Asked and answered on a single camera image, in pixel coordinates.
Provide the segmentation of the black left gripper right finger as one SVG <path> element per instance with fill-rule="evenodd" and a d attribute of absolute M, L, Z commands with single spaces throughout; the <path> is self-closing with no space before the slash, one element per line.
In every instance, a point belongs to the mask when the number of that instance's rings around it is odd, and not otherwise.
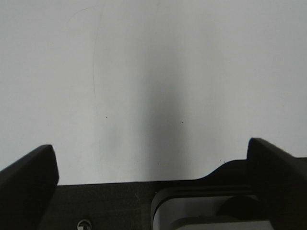
<path fill-rule="evenodd" d="M 275 230 L 307 228 L 307 160 L 261 138 L 251 138 L 248 180 Z"/>

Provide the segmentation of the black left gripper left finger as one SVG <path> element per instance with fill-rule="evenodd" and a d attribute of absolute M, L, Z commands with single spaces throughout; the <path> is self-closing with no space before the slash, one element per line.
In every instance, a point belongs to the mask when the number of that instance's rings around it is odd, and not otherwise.
<path fill-rule="evenodd" d="M 0 228 L 36 230 L 59 182 L 54 149 L 42 145 L 0 172 Z"/>

